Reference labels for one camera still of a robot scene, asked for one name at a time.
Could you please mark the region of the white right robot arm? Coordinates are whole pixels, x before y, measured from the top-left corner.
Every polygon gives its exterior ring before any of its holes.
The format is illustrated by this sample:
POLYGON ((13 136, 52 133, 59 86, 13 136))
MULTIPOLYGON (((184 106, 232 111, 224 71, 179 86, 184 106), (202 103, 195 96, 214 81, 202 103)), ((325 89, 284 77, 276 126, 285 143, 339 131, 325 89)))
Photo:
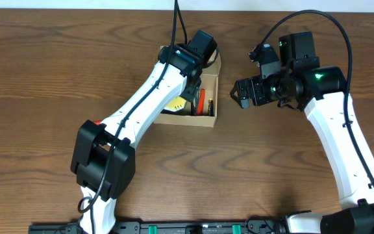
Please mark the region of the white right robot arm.
POLYGON ((299 211, 265 221, 264 233, 374 233, 374 157, 357 122, 339 67, 321 66, 310 32, 279 38, 279 48, 257 45, 250 59, 260 73, 236 81, 231 98, 241 108, 292 101, 321 141, 338 188, 341 210, 299 211))

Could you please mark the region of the yellow sticky note pad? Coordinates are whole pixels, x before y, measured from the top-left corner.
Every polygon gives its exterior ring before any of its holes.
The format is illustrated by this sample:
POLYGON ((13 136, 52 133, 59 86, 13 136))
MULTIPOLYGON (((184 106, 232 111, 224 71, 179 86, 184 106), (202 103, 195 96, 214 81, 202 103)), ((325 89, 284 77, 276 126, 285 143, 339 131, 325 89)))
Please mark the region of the yellow sticky note pad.
POLYGON ((183 97, 177 96, 175 99, 170 101, 164 109, 166 111, 178 112, 185 108, 186 100, 183 97))

